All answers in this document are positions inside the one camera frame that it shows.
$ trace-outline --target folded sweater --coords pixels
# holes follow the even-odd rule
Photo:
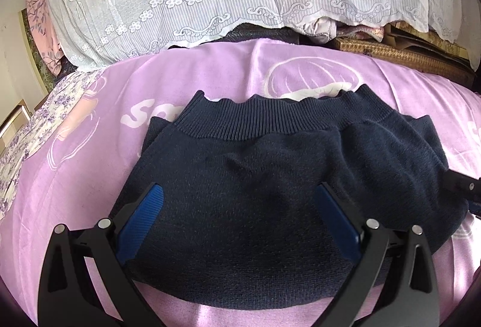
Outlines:
[[[151,119],[111,217],[159,184],[163,206],[125,263],[130,277],[197,304],[283,308],[333,296],[353,267],[319,218],[318,184],[385,227],[421,225],[434,253],[467,211],[440,187],[447,168],[431,119],[399,114],[366,85],[300,102],[199,91],[174,122]]]

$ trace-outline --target wicker basket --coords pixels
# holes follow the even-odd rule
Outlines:
[[[410,50],[396,50],[391,46],[366,40],[335,38],[331,45],[336,50],[368,55],[380,60],[397,63],[424,73],[443,76],[464,87],[471,88],[475,73],[455,62],[449,63]]]

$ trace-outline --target silver screw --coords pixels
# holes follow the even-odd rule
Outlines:
[[[412,230],[416,235],[422,234],[422,228],[419,225],[413,225]]]
[[[65,225],[63,225],[63,224],[58,224],[58,225],[54,228],[54,232],[55,232],[57,235],[61,234],[64,230],[65,230]]]
[[[379,221],[375,220],[374,218],[370,218],[366,221],[366,225],[371,229],[378,229],[379,228]]]
[[[102,218],[97,225],[99,226],[99,228],[106,229],[110,226],[111,223],[112,221],[110,221],[110,219]]]

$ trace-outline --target ribbed knit waistband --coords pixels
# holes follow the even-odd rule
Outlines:
[[[211,102],[198,91],[174,125],[192,137],[247,140],[269,133],[293,134],[343,129],[363,121],[379,122],[392,111],[367,85],[356,92],[342,91],[334,98],[306,98],[300,102],[260,96],[243,103],[230,99]]]

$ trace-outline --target pink bed sheet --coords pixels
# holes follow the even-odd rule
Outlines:
[[[151,116],[174,120],[197,90],[215,100],[336,95],[367,83],[403,114],[429,114],[451,169],[481,177],[481,99],[433,75],[367,56],[268,39],[172,49],[116,64],[90,86],[47,142],[22,166],[16,199],[0,222],[0,275],[37,320],[37,291],[53,227],[87,228],[106,217],[139,158]],[[441,319],[470,286],[481,260],[481,221],[468,214],[434,255]],[[113,315],[100,279],[94,284]],[[191,304],[140,285],[168,327],[308,327],[330,299],[280,310],[239,311]],[[380,287],[372,289],[369,313]]]
[[[63,57],[63,51],[50,19],[47,0],[26,0],[26,4],[30,32],[38,52],[49,71],[58,75],[62,68],[60,59]]]

